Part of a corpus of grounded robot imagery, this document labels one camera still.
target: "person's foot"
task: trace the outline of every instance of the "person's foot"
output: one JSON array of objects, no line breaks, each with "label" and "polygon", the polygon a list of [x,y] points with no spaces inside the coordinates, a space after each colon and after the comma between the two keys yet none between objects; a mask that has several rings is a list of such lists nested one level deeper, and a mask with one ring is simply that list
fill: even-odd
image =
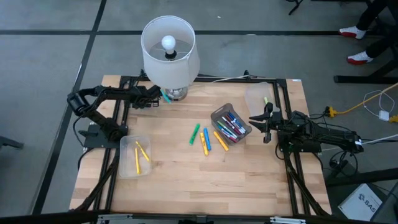
[{"label": "person's foot", "polygon": [[365,33],[366,33],[365,30],[359,30],[358,28],[356,28],[356,26],[342,28],[338,32],[343,37],[354,37],[354,38],[356,38],[358,40],[362,39],[363,36],[365,36]]},{"label": "person's foot", "polygon": [[366,51],[358,53],[356,55],[348,56],[347,62],[353,65],[363,65],[373,61],[373,58],[369,57]]}]

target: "green marker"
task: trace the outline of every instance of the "green marker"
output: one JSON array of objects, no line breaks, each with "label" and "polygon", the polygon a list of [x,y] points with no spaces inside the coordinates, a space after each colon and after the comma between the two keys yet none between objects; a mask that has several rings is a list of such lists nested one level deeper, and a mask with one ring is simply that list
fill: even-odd
[{"label": "green marker", "polygon": [[221,123],[220,121],[217,121],[217,123],[218,123],[221,127],[223,127],[227,133],[229,133],[230,135],[232,135],[232,136],[234,136],[235,138],[237,138],[237,136],[236,136],[231,130],[229,130],[225,125],[223,125],[223,123]]},{"label": "green marker", "polygon": [[197,132],[198,132],[199,128],[200,128],[200,124],[197,124],[197,126],[195,127],[195,130],[193,130],[191,140],[189,141],[190,146],[193,145],[193,140],[195,140],[195,137],[197,136]]}]

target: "cup of markers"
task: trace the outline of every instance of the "cup of markers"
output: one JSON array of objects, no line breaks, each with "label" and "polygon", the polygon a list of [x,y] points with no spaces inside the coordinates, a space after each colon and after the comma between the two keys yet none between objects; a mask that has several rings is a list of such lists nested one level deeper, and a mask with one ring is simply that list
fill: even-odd
[{"label": "cup of markers", "polygon": [[232,104],[227,103],[211,114],[211,123],[222,139],[232,146],[251,132],[248,126],[235,112]]}]

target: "white lampshade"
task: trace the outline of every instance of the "white lampshade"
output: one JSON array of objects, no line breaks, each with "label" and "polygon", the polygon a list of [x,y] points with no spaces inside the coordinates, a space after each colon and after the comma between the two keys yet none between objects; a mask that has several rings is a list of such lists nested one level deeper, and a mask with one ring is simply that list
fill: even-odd
[{"label": "white lampshade", "polygon": [[[160,48],[162,48],[161,44],[165,46],[165,39],[163,38],[168,35],[175,39],[177,54],[179,54],[177,50],[179,45],[188,46],[184,50],[185,55],[183,57],[167,60],[166,58],[155,58],[150,54],[155,46],[159,45]],[[141,47],[145,72],[148,78],[161,88],[179,89],[187,87],[199,73],[200,61],[195,31],[187,21],[179,17],[161,16],[150,21],[142,31]]]}]

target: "wooden tabletop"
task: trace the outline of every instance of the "wooden tabletop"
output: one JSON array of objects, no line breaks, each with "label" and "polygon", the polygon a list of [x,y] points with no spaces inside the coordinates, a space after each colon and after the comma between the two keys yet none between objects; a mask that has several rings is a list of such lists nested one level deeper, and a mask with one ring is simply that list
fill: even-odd
[{"label": "wooden tabletop", "polygon": [[[102,85],[118,87],[119,80],[119,75],[105,75]],[[140,82],[140,85],[152,86],[152,83]],[[210,133],[213,132],[210,114],[225,103],[231,103],[237,114],[248,122],[250,114],[244,93],[249,85],[252,84],[194,83],[183,101],[169,105],[161,99],[158,108],[130,109],[127,119],[129,135],[150,137],[152,172],[137,179],[118,176],[111,211],[291,215],[285,165],[274,154],[276,134],[272,135],[269,144],[263,144],[264,134],[253,127],[252,133],[231,146],[228,152],[211,134],[212,151],[208,157],[203,153],[198,136],[192,146],[188,144],[197,123],[201,124],[200,130],[207,127]],[[301,81],[287,80],[287,86],[292,111],[308,114]],[[279,92],[284,111],[282,90]],[[113,109],[114,101],[108,100],[100,105],[98,111],[112,117]],[[70,208],[79,206],[93,190],[100,175],[103,156],[104,149],[95,149],[81,161]],[[301,153],[301,160],[309,191],[330,213],[319,161],[314,155],[306,153]],[[101,208],[105,205],[107,192],[108,184],[104,187]],[[296,193],[298,207],[302,211],[297,186]]]}]

